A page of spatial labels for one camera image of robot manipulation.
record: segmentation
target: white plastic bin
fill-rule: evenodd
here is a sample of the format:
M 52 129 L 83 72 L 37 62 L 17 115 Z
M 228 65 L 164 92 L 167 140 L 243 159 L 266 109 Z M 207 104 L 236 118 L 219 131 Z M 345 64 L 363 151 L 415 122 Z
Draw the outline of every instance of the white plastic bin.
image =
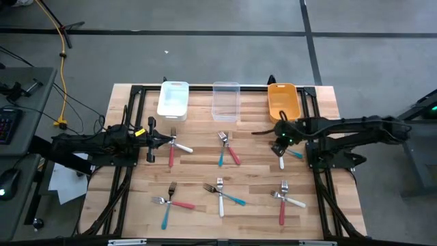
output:
M 159 116 L 166 120 L 186 120 L 188 113 L 189 84 L 182 81 L 165 81 L 159 94 Z

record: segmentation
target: desk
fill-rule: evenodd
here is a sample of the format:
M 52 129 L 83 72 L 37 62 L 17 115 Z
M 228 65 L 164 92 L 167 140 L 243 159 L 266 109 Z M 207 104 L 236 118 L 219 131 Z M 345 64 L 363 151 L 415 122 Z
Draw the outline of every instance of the desk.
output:
M 53 68 L 7 68 L 0 70 L 0 82 L 13 85 L 19 82 L 27 89 L 35 78 L 43 82 L 43 86 L 34 90 L 32 96 L 19 98 L 16 103 L 43 111 L 54 82 L 56 70 Z M 4 95 L 0 95 L 0 107 L 9 105 Z M 27 149 L 35 134 L 41 113 L 23 109 L 23 116 L 10 145 L 0 146 L 0 174 L 11 168 L 19 158 L 27 153 Z M 39 154 L 29 154 L 17 166 L 21 170 L 18 191 L 10 201 L 0 201 L 0 241 L 12 239 L 24 205 L 27 201 L 33 177 L 40 162 Z
M 124 105 L 128 104 L 130 84 L 114 85 L 107 111 L 107 124 L 119 124 Z M 316 87 L 320 114 L 338 118 L 339 111 L 333 87 Z M 145 97 L 142 125 L 147 117 L 157 120 L 156 130 L 169 135 L 171 126 L 178 133 L 177 142 L 193 148 L 188 154 L 175 150 L 174 166 L 169 169 L 169 146 L 155 151 L 156 162 L 147 163 L 144 148 L 134 168 L 126 208 L 123 237 L 140 238 L 234 238 L 234 239 L 322 239 L 322 227 L 315 195 L 312 171 L 306 160 L 285 154 L 285 169 L 279 169 L 278 157 L 270 150 L 273 135 L 253 136 L 251 131 L 271 129 L 265 92 L 241 92 L 241 116 L 236 123 L 215 122 L 212 119 L 212 92 L 191 92 L 188 117 L 185 122 L 165 122 L 156 115 L 159 92 L 148 92 Z M 219 168 L 221 142 L 217 131 L 229 131 L 230 144 L 240 157 L 237 166 L 225 154 L 224 166 Z M 304 144 L 291 149 L 304 153 Z M 113 167 L 103 167 L 94 174 L 81 215 L 80 231 L 88 229 L 107 205 L 113 177 Z M 337 202 L 356 229 L 366 234 L 358 193 L 354 180 L 347 171 L 334 169 L 333 180 Z M 219 199 L 216 194 L 202 189 L 202 184 L 214 184 L 223 177 L 224 190 L 243 199 L 246 206 L 225 199 L 225 217 L 219 217 Z M 281 180 L 289 183 L 289 195 L 307 204 L 299 208 L 287 204 L 285 225 L 279 225 L 280 202 L 270 196 L 270 190 L 279 190 Z M 194 211 L 172 207 L 169 225 L 161 230 L 165 206 L 153 204 L 152 196 L 167 197 L 171 181 L 178 182 L 174 200 L 197 205 Z M 333 231 L 332 213 L 327 209 Z

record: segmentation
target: gray desk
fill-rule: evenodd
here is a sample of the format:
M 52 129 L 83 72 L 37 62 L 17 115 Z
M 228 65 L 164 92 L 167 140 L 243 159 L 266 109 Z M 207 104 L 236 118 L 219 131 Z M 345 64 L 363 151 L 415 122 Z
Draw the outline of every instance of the gray desk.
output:
M 20 106 L 43 111 L 55 80 L 55 75 L 56 70 L 53 68 L 7 68 L 0 70 L 0 82 L 11 85 L 17 81 L 24 88 L 28 88 L 33 84 L 33 78 L 43 82 L 44 86 L 35 91 L 31 97 L 21 97 L 16 101 Z M 8 104 L 5 96 L 0 95 L 0 107 Z M 27 153 L 40 118 L 41 113 L 23 109 L 22 120 L 16 129 L 11 144 L 0 146 L 0 174 L 11 168 L 22 155 Z M 39 154 L 29 154 L 16 166 L 16 168 L 21 170 L 18 191 L 11 200 L 0 201 L 0 241 L 11 240 L 16 231 L 39 160 Z
M 53 68 L 7 68 L 0 70 L 0 82 L 9 86 L 19 82 L 27 89 L 34 84 L 33 78 L 41 81 L 44 85 L 30 97 L 20 97 L 15 103 L 38 111 L 43 111 L 52 85 L 55 81 L 56 70 Z M 4 95 L 0 95 L 0 107 L 10 105 Z M 0 156 L 22 156 L 27 153 L 32 137 L 35 135 L 41 113 L 28 109 L 23 110 L 23 116 L 18 125 L 14 138 L 6 146 L 0 146 Z
M 11 168 L 19 158 L 20 157 L 2 157 L 0 159 L 0 173 Z M 16 168 L 21 170 L 20 179 L 18 181 L 18 191 L 11 200 L 0 201 L 0 241 L 9 241 L 14 236 L 39 162 L 39 154 L 30 154 L 16 166 Z

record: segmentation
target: clear plastic bin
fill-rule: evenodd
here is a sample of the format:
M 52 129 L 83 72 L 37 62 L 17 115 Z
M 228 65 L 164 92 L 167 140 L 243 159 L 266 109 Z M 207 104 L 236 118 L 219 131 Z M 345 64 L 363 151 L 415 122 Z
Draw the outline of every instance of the clear plastic bin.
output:
M 212 85 L 212 117 L 214 120 L 236 122 L 240 117 L 240 84 L 215 82 Z

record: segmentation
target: keyboard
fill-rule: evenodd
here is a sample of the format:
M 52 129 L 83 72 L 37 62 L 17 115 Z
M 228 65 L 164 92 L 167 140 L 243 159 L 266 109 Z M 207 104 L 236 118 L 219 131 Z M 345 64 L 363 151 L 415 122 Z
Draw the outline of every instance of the keyboard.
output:
M 11 142 L 22 114 L 20 109 L 0 109 L 0 145 Z

